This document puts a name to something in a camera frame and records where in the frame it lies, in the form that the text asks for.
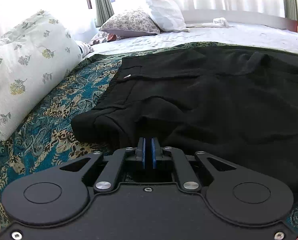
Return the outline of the patterned cloth beside pillow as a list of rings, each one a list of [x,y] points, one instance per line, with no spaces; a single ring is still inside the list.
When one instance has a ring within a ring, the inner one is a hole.
[[[118,41],[121,38],[115,34],[109,34],[103,31],[98,32],[95,36],[91,38],[89,42],[83,42],[83,41],[76,41],[76,44],[80,48],[80,52],[82,54],[82,57],[85,57],[89,53],[92,53],[94,51],[93,45],[106,43],[106,42],[113,42]]]

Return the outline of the purple floral pillow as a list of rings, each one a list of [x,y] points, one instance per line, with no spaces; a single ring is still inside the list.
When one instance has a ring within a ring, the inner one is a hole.
[[[114,14],[101,25],[99,30],[124,38],[151,36],[161,33],[160,28],[151,17],[142,10]]]

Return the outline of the wooden bed frame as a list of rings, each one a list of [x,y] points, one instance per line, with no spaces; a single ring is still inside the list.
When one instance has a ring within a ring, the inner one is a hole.
[[[272,28],[298,32],[298,21],[259,12],[193,9],[183,10],[182,15],[186,23],[211,22],[214,18],[224,17],[228,22],[266,25]]]

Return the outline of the small white crumpled cloth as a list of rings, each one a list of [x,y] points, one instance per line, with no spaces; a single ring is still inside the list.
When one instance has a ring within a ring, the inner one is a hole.
[[[219,27],[219,28],[228,28],[229,27],[229,23],[227,22],[227,19],[224,17],[214,18],[212,21],[212,24],[215,27]]]

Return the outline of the plain white pillow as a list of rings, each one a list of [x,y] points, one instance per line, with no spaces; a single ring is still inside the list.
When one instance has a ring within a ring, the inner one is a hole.
[[[147,0],[150,15],[164,32],[189,32],[180,7],[173,0]]]

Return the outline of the white floral pillow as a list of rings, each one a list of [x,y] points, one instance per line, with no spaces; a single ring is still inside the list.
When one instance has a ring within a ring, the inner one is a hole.
[[[81,59],[69,31],[44,10],[0,36],[0,141]]]

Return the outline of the green curtain left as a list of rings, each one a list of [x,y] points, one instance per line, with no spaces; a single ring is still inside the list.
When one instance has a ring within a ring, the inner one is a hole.
[[[111,5],[111,0],[95,0],[96,9],[96,26],[103,25],[111,16],[114,15],[114,11]]]

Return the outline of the teal paisley bedspread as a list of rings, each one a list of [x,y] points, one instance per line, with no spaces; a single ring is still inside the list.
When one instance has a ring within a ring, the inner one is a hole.
[[[93,55],[78,64],[25,117],[8,140],[0,141],[0,230],[10,223],[1,204],[1,194],[8,184],[89,153],[101,151],[107,155],[117,149],[105,142],[98,144],[78,141],[73,134],[71,121],[75,116],[96,106],[116,75],[124,57],[220,46],[247,47],[218,42],[192,42],[172,48],[135,53]],[[267,50],[292,53],[277,49]],[[296,198],[287,222],[298,232]]]

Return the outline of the white bed sheet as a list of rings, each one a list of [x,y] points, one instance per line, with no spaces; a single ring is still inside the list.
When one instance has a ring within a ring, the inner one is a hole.
[[[95,54],[114,55],[160,48],[171,48],[192,42],[218,42],[238,46],[269,48],[298,54],[298,33],[265,25],[230,23],[228,28],[191,28],[189,32],[125,38],[93,45]]]

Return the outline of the black pants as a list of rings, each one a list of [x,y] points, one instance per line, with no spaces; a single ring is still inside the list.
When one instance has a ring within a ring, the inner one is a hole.
[[[247,47],[122,59],[96,106],[71,121],[80,142],[140,137],[206,151],[274,177],[298,199],[298,55]]]

